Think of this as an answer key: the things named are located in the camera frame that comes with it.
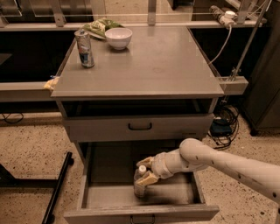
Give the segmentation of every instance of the closed drawer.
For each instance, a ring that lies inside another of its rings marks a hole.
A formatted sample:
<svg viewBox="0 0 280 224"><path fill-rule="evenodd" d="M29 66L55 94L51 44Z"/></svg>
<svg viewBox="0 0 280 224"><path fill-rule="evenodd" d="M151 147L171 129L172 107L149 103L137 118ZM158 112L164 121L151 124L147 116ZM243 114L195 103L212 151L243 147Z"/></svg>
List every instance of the closed drawer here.
<svg viewBox="0 0 280 224"><path fill-rule="evenodd" d="M166 142L95 143L87 150L78 209L64 214L70 224L172 223L209 221L218 212L207 206L196 173L177 173L134 195L136 162L166 149Z"/></svg>
<svg viewBox="0 0 280 224"><path fill-rule="evenodd" d="M64 125L73 142L182 139L204 137L213 118L212 114L112 116L65 120Z"/></svg>

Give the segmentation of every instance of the gray countertop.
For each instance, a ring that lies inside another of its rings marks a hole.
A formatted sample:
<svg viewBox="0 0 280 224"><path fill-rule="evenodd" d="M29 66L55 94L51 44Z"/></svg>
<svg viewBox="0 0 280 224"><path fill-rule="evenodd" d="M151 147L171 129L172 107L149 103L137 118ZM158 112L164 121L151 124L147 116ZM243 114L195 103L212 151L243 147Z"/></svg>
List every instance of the gray countertop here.
<svg viewBox="0 0 280 224"><path fill-rule="evenodd" d="M81 66L75 45L52 92L58 98L213 98L224 95L184 26L130 27L125 50L91 39L95 66Z"/></svg>

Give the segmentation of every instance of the soda can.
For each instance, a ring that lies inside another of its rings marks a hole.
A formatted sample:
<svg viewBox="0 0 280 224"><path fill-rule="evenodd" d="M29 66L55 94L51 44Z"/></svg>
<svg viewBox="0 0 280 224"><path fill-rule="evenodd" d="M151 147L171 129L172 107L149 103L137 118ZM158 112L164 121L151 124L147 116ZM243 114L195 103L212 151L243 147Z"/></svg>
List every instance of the soda can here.
<svg viewBox="0 0 280 224"><path fill-rule="evenodd" d="M75 38L77 40L81 64L84 67L93 67L95 62L91 51L89 34L84 30L78 30L75 32Z"/></svg>

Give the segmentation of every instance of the black metal stand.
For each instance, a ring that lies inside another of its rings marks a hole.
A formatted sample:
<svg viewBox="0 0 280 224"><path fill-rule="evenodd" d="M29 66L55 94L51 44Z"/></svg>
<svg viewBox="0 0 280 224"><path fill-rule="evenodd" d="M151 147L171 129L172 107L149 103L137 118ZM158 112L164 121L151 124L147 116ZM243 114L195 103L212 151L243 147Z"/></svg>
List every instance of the black metal stand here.
<svg viewBox="0 0 280 224"><path fill-rule="evenodd" d="M45 216L42 224L51 224L54 222L53 209L57 198L59 197L60 188L62 186L64 177L67 173L69 165L73 165L72 152L68 152L64 160L64 164L60 170L58 179L23 179L14 178L1 164L0 164L0 187L26 187L26 188L53 188L52 197L49 205L45 211Z"/></svg>

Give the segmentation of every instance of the floor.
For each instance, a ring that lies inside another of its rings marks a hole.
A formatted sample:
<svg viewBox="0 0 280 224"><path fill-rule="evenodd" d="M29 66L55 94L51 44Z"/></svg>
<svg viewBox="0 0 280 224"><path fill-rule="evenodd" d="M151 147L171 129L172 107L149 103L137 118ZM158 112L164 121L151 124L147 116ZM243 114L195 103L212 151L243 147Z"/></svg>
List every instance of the floor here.
<svg viewBox="0 0 280 224"><path fill-rule="evenodd" d="M280 133L251 136L241 116L239 121L238 136L226 151L280 165ZM208 137L203 142L215 146ZM0 145L0 164L22 179L56 179L67 152L73 153L74 164L54 209L54 223L66 224L63 213L76 208L83 165L61 125L60 113L24 114L23 121L12 125L1 121ZM193 223L275 223L276 203L212 167L198 174L206 203L219 206L220 211L209 222ZM41 223L51 193L49 189L0 189L0 223Z"/></svg>

